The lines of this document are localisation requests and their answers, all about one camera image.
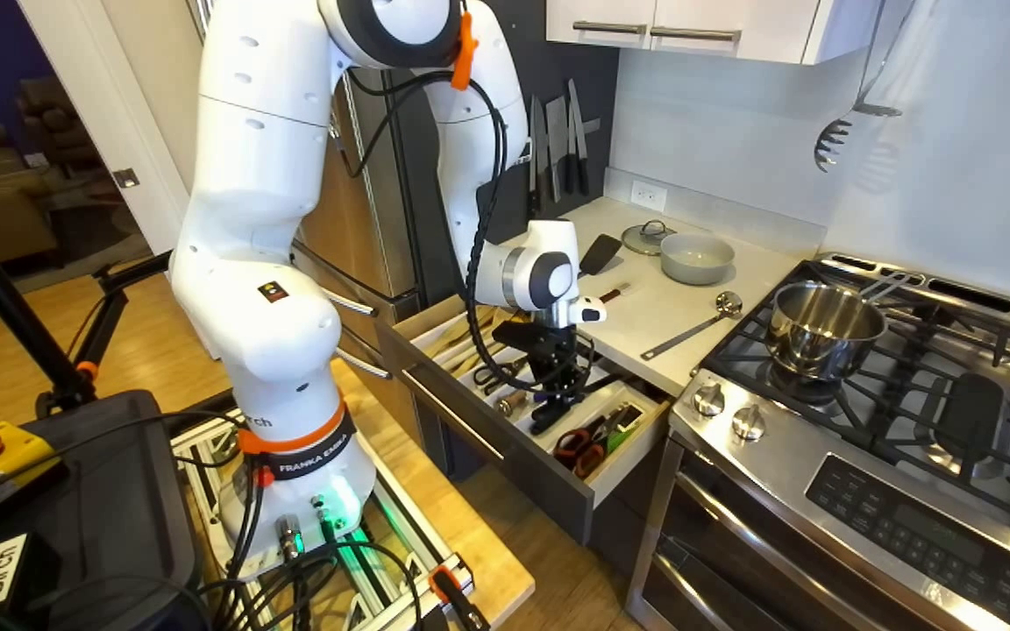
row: oven door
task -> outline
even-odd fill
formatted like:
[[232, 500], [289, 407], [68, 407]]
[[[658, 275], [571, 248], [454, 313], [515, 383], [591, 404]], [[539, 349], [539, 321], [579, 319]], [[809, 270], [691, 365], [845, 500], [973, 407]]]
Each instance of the oven door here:
[[804, 539], [682, 433], [665, 439], [629, 612], [647, 627], [946, 627]]

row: kitchen counter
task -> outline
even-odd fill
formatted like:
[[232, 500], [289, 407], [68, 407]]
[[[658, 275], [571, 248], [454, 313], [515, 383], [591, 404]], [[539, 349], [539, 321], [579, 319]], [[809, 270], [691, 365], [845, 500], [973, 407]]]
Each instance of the kitchen counter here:
[[626, 229], [641, 220], [663, 220], [674, 230], [713, 230], [738, 248], [732, 275], [717, 289], [678, 283], [658, 270], [658, 255], [641, 255], [629, 247], [622, 247], [606, 270], [581, 278], [581, 296], [591, 298], [601, 298], [619, 283], [629, 289], [606, 301], [606, 321], [586, 321], [579, 331], [602, 356], [665, 388], [670, 397], [684, 388], [691, 369], [703, 365], [703, 356], [738, 326], [738, 319], [724, 319], [651, 362], [641, 362], [641, 349], [713, 319], [719, 291], [738, 291], [744, 306], [753, 308], [804, 255], [809, 255], [800, 248], [752, 243], [727, 223], [695, 223], [691, 218], [647, 211], [614, 196], [601, 196], [569, 218], [579, 223], [579, 251], [586, 251], [598, 235], [622, 237]]

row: white cabinet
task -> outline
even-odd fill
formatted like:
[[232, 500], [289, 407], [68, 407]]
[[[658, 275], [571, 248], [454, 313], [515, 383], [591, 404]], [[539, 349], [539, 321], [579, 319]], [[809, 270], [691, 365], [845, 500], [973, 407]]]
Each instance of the white cabinet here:
[[820, 64], [863, 49], [884, 0], [548, 0], [551, 42]]
[[651, 0], [548, 0], [548, 37], [647, 46]]

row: stainless steel drawer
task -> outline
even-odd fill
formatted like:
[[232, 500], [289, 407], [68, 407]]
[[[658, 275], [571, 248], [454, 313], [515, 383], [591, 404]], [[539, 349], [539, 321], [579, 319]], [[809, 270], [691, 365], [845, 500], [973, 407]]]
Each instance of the stainless steel drawer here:
[[[396, 346], [402, 349], [400, 377], [419, 391], [420, 407], [476, 446], [501, 472], [532, 497], [564, 533], [577, 539], [594, 537], [594, 515], [606, 500], [606, 495], [647, 459], [647, 452], [658, 442], [658, 418], [665, 410], [663, 397], [647, 397], [631, 377], [614, 377], [602, 388], [591, 391], [577, 404], [551, 432], [539, 439], [529, 433], [529, 407], [515, 412], [495, 410], [495, 397], [509, 391], [481, 391], [471, 383], [471, 362], [458, 362], [455, 349], [467, 335], [464, 301], [437, 301], [396, 326]], [[638, 407], [641, 418], [635, 432], [586, 477], [579, 480], [569, 467], [561, 467], [551, 452], [553, 442], [591, 424], [614, 407]]]

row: white wall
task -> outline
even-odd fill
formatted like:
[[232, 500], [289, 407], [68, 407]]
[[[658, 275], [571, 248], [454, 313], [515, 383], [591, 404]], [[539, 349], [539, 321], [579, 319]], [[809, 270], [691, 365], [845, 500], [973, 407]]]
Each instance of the white wall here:
[[830, 174], [813, 138], [852, 106], [863, 56], [800, 71], [629, 51], [614, 193], [649, 178], [682, 214], [753, 208], [823, 229], [834, 248], [1010, 291], [1010, 0], [926, 6], [930, 37], [887, 65], [904, 117], [855, 119]]

